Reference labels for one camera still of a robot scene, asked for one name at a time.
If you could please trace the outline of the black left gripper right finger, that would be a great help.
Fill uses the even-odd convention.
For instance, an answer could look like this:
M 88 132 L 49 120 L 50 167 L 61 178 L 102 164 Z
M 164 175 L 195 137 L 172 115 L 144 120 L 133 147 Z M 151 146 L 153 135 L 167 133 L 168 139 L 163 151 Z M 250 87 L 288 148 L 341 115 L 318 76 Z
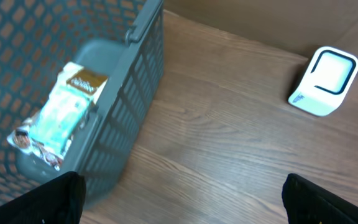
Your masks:
M 289 224 L 358 224 L 358 207 L 298 174 L 282 187 Z

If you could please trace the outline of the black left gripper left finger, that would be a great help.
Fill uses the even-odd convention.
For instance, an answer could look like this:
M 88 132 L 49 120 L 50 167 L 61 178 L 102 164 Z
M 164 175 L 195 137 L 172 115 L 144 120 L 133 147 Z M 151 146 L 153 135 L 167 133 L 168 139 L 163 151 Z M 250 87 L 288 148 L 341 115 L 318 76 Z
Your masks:
M 79 224 L 85 178 L 70 171 L 0 206 L 0 224 Z

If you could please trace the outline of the brown Pantree snack pouch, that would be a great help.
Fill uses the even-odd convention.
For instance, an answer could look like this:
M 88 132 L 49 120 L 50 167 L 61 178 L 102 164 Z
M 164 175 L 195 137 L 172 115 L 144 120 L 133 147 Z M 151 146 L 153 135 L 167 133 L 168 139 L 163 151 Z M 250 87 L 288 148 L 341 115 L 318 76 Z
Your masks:
M 13 132 L 8 135 L 8 143 L 14 148 L 20 150 L 22 153 L 27 155 L 34 155 L 49 166 L 53 167 L 55 170 L 60 170 L 60 166 L 63 163 L 64 157 L 66 156 L 72 141 L 75 138 L 75 133 L 78 130 L 84 128 L 88 114 L 91 109 L 96 106 L 98 98 L 100 97 L 100 94 L 103 91 L 107 80 L 107 76 L 94 73 L 91 70 L 87 70 L 83 66 L 73 62 L 67 63 L 63 70 L 58 74 L 53 88 L 59 85 L 73 88 L 75 90 L 81 91 L 90 100 L 89 108 L 68 138 L 62 154 L 54 154 L 53 152 L 49 151 L 48 148 L 44 146 L 44 144 L 33 140 L 29 136 L 29 130 L 34 125 L 36 119 L 39 117 L 39 113 L 42 108 L 38 110 L 33 116 L 26 118 L 22 122 L 21 126 L 13 130 Z

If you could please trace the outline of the grey plastic mesh basket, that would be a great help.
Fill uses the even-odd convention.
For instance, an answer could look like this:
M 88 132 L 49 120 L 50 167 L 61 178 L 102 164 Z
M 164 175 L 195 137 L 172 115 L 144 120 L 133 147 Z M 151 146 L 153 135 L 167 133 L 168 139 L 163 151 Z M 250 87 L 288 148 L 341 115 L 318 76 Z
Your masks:
M 85 177 L 86 205 L 115 187 L 163 75 L 162 20 L 162 1 L 0 1 L 0 206 L 68 171 Z M 55 169 L 7 137 L 68 62 L 108 80 Z

